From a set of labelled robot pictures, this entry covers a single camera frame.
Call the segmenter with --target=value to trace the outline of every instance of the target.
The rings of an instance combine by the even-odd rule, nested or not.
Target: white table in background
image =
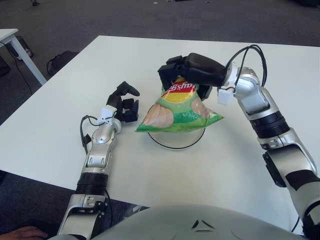
[[[80,120],[86,114],[98,117],[108,96],[127,81],[140,91],[139,119],[123,124],[117,136],[107,186],[112,199],[149,207],[218,206],[290,229],[298,215],[289,193],[274,184],[235,99],[219,105],[212,90],[204,103],[225,119],[186,150],[164,149],[135,132],[160,96],[157,70],[168,58],[195,52],[225,64],[248,44],[99,36],[0,126],[0,168],[75,189],[85,160]],[[320,48],[259,45],[268,66],[266,88],[320,167]],[[261,78],[254,51],[244,65]],[[87,122],[83,128],[89,134],[95,129]]]
[[[28,56],[24,48],[21,46],[20,42],[15,36],[15,33],[18,32],[18,29],[0,29],[0,42],[4,44],[11,43],[14,50],[19,54],[20,58],[23,60],[25,65],[30,69],[35,78],[39,81],[41,85],[45,84],[47,81],[45,77],[41,74],[37,66]]]

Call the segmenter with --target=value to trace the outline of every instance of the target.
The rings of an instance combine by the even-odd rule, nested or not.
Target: table leg
[[[25,65],[30,69],[30,71],[33,73],[35,78],[39,81],[41,85],[45,84],[47,80],[45,77],[41,74],[37,66],[34,64],[34,62],[31,60],[29,55],[26,53],[24,48],[21,46],[20,42],[16,38],[15,35],[11,36],[11,45],[15,49],[15,51],[19,54],[20,58],[24,61]]]

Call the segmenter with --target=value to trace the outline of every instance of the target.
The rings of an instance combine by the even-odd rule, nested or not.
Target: potato chip bag
[[[190,132],[223,119],[206,108],[197,89],[196,84],[178,78],[150,108],[136,132]]]

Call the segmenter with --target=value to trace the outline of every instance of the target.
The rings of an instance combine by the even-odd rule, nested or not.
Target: clear glass bowl
[[[148,132],[152,140],[168,149],[186,149],[198,142],[204,135],[206,128],[199,128],[189,132]]]

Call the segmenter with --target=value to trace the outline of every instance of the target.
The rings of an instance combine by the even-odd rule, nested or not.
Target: human hand
[[[43,240],[48,237],[43,231],[34,226],[25,226],[0,235],[0,240]]]

